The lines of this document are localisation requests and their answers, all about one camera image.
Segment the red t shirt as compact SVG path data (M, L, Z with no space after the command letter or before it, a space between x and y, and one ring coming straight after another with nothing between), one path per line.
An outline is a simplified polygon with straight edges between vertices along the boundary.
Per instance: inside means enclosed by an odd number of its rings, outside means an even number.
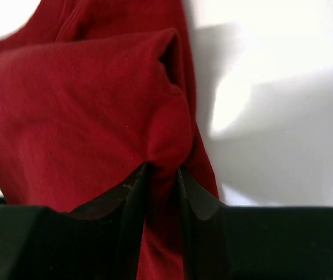
M183 279L176 174L217 195L181 1L41 1L0 40L0 189L68 212L153 169L138 279Z

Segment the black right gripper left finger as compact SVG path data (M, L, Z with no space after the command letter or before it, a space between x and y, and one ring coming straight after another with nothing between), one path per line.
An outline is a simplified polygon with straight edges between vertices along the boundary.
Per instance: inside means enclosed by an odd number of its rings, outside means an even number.
M148 166L71 212L0 198L0 279L135 279Z

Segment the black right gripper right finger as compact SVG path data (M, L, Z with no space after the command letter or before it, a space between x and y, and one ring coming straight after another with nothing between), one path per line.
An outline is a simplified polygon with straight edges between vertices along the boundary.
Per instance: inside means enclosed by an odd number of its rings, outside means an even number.
M185 279L333 279L333 207L227 206L177 176Z

